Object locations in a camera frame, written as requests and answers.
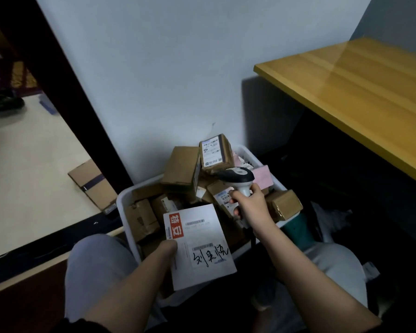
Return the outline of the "white plastic bag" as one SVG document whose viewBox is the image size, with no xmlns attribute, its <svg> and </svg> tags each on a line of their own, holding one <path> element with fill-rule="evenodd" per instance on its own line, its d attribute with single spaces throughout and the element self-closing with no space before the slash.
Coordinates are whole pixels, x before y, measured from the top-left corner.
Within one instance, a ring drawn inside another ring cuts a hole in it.
<svg viewBox="0 0 416 333">
<path fill-rule="evenodd" d="M 334 243 L 332 235 L 341 229 L 350 225 L 350 215 L 353 215 L 352 210 L 326 210 L 318 203 L 311 202 L 311 205 L 316 213 L 319 229 L 322 233 L 322 241 L 325 243 Z"/>
</svg>

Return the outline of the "patterned rug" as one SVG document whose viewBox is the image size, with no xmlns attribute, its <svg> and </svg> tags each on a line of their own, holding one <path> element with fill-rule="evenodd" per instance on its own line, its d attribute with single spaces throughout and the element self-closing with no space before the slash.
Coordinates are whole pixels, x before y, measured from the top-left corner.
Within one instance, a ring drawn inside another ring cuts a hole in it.
<svg viewBox="0 0 416 333">
<path fill-rule="evenodd" d="M 18 97 L 39 95 L 43 92 L 23 61 L 0 59 L 0 91 L 11 90 Z"/>
</svg>

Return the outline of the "black shoe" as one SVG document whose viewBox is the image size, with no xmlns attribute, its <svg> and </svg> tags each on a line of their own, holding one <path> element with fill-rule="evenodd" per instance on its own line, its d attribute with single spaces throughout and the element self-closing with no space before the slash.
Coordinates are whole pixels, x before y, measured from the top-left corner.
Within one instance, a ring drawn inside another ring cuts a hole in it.
<svg viewBox="0 0 416 333">
<path fill-rule="evenodd" d="M 0 113 L 21 110 L 25 106 L 24 100 L 11 89 L 0 90 Z"/>
</svg>

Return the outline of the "white mailer envelope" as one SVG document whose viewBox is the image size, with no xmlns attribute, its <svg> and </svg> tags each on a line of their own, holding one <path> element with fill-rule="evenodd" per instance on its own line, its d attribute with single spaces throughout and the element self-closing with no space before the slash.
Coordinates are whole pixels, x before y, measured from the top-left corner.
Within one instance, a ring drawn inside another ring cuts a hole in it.
<svg viewBox="0 0 416 333">
<path fill-rule="evenodd" d="M 163 215 L 167 240 L 177 243 L 171 263 L 175 292 L 237 272 L 213 204 Z"/>
</svg>

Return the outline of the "person's left leg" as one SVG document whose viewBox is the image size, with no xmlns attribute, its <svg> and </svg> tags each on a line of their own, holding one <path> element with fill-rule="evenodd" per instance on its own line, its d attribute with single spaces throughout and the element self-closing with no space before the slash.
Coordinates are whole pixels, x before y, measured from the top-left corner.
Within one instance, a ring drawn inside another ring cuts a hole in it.
<svg viewBox="0 0 416 333">
<path fill-rule="evenodd" d="M 80 240 L 67 260 L 65 317 L 52 333 L 110 333 L 103 326 L 86 321 L 84 316 L 140 265 L 115 237 L 96 234 Z M 144 332 L 166 322 L 155 298 Z"/>
</svg>

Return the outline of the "person's right leg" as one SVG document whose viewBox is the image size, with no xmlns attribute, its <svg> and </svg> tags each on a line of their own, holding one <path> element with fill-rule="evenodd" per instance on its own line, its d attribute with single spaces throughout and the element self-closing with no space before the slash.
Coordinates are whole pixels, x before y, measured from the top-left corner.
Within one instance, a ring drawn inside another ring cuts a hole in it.
<svg viewBox="0 0 416 333">
<path fill-rule="evenodd" d="M 364 269 L 348 248 L 339 244 L 318 242 L 306 249 L 304 254 L 324 274 L 368 307 Z M 286 286 L 275 273 L 261 279 L 251 303 L 258 312 L 255 332 L 297 333 L 306 330 Z"/>
</svg>

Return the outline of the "yellow wooden desk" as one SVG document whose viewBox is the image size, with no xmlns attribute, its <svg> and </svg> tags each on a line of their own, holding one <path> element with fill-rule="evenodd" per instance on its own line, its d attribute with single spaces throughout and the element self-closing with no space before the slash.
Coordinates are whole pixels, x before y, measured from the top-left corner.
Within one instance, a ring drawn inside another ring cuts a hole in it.
<svg viewBox="0 0 416 333">
<path fill-rule="evenodd" d="M 416 53 L 358 38 L 254 72 L 416 180 Z"/>
</svg>

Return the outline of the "dark door frame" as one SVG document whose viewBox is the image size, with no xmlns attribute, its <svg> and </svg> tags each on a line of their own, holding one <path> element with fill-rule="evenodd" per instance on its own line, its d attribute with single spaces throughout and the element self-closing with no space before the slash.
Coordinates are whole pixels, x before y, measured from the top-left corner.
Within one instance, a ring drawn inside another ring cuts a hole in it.
<svg viewBox="0 0 416 333">
<path fill-rule="evenodd" d="M 133 185 L 36 0 L 0 0 L 0 31 L 117 193 Z"/>
</svg>

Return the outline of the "white black barcode scanner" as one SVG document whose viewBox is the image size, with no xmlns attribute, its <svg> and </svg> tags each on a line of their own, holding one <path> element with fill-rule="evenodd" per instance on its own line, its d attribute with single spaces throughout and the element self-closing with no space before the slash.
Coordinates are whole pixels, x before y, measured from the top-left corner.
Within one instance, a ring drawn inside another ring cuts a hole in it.
<svg viewBox="0 0 416 333">
<path fill-rule="evenodd" d="M 251 186 L 255 180 L 255 176 L 251 170 L 244 167 L 231 167 L 220 170 L 216 173 L 216 176 L 226 187 L 215 193 L 214 198 L 220 206 L 226 209 L 227 214 L 231 218 L 237 218 L 234 210 L 238 206 L 238 203 L 230 203 L 231 196 L 229 191 L 237 190 L 242 195 L 250 197 L 252 195 Z"/>
</svg>

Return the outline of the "pile of brown cardboard parcels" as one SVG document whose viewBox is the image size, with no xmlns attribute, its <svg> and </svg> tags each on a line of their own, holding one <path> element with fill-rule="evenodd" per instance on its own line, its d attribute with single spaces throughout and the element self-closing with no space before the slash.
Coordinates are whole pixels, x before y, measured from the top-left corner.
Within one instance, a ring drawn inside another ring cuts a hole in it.
<svg viewBox="0 0 416 333">
<path fill-rule="evenodd" d="M 161 209 L 161 214 L 154 213 L 153 198 L 155 197 L 162 199 L 166 197 L 170 203 L 175 202 L 176 211 L 213 204 L 219 220 L 221 216 L 224 216 L 227 221 L 232 221 L 233 225 L 237 224 L 244 232 L 244 241 L 250 241 L 251 231 L 246 230 L 245 220 L 240 220 L 238 217 L 231 218 L 226 209 L 220 206 L 214 198 L 215 193 L 226 187 L 214 175 L 214 172 L 238 166 L 238 163 L 234 163 L 234 155 L 238 156 L 222 134 L 198 146 L 175 146 L 167 161 L 161 181 L 153 186 L 132 192 L 136 200 L 132 209 L 128 210 L 127 216 L 134 223 L 134 238 L 137 243 L 154 241 L 155 237 L 165 239 L 163 215 L 174 210 Z M 283 207 L 276 202 L 277 197 L 294 198 L 288 203 L 288 213 L 283 213 L 281 217 L 277 216 L 275 219 L 277 226 L 281 228 L 299 215 L 303 207 L 293 191 L 286 193 L 287 189 L 273 175 L 272 179 L 273 185 L 264 189 L 263 192 L 265 195 L 270 193 L 268 196 L 270 205 L 276 207 L 276 211 L 285 212 Z"/>
</svg>

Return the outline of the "teal green object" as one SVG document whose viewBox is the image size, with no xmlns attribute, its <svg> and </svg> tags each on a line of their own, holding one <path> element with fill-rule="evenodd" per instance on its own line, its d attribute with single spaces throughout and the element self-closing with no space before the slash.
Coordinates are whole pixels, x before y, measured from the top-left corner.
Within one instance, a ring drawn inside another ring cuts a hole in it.
<svg viewBox="0 0 416 333">
<path fill-rule="evenodd" d="M 281 227 L 281 230 L 301 251 L 307 250 L 316 243 L 308 228 L 307 216 L 303 212 Z"/>
</svg>

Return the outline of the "person's left forearm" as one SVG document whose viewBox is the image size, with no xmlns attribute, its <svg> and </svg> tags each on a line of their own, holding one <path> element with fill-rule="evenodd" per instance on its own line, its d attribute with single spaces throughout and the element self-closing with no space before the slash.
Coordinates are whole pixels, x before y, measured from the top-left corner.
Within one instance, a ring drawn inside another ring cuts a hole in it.
<svg viewBox="0 0 416 333">
<path fill-rule="evenodd" d="M 147 258 L 91 308 L 84 319 L 110 333 L 143 333 L 166 270 L 156 259 Z"/>
</svg>

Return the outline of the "person's right hand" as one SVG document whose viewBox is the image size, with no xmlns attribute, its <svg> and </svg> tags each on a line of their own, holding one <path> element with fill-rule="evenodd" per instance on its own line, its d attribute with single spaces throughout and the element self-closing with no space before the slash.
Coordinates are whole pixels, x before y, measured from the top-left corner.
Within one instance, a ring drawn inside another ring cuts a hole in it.
<svg viewBox="0 0 416 333">
<path fill-rule="evenodd" d="M 252 202 L 237 190 L 230 190 L 229 194 L 230 203 L 238 203 L 234 214 L 240 219 L 245 218 L 259 240 L 277 228 L 268 211 L 264 194 L 262 202 Z"/>
</svg>

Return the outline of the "person's leg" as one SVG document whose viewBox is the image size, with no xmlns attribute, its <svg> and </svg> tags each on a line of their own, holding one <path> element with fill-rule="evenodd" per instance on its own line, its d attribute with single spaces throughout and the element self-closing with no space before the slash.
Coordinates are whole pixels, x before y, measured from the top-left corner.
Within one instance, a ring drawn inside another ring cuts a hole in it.
<svg viewBox="0 0 416 333">
<path fill-rule="evenodd" d="M 52 333 L 110 333 L 103 326 L 86 321 L 84 316 L 140 265 L 115 237 L 96 234 L 80 240 L 67 260 L 65 317 Z M 155 298 L 144 332 L 166 322 Z"/>
<path fill-rule="evenodd" d="M 368 307 L 364 269 L 348 248 L 339 244 L 318 242 L 306 249 L 304 254 L 324 274 Z M 261 279 L 251 303 L 258 312 L 255 332 L 297 333 L 306 330 L 286 286 L 275 273 Z"/>
</svg>

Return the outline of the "person's left hand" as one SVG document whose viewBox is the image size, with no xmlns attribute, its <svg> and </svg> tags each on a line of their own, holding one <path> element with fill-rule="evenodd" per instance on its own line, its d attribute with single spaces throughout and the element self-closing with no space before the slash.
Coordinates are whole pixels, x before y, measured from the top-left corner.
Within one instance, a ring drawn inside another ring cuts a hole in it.
<svg viewBox="0 0 416 333">
<path fill-rule="evenodd" d="M 164 252 L 164 241 L 161 241 L 158 247 L 153 251 L 148 258 L 154 258 L 158 262 L 160 262 L 162 265 L 164 265 L 166 268 L 169 268 L 171 266 L 171 262 L 173 260 L 174 256 L 167 256 Z"/>
</svg>

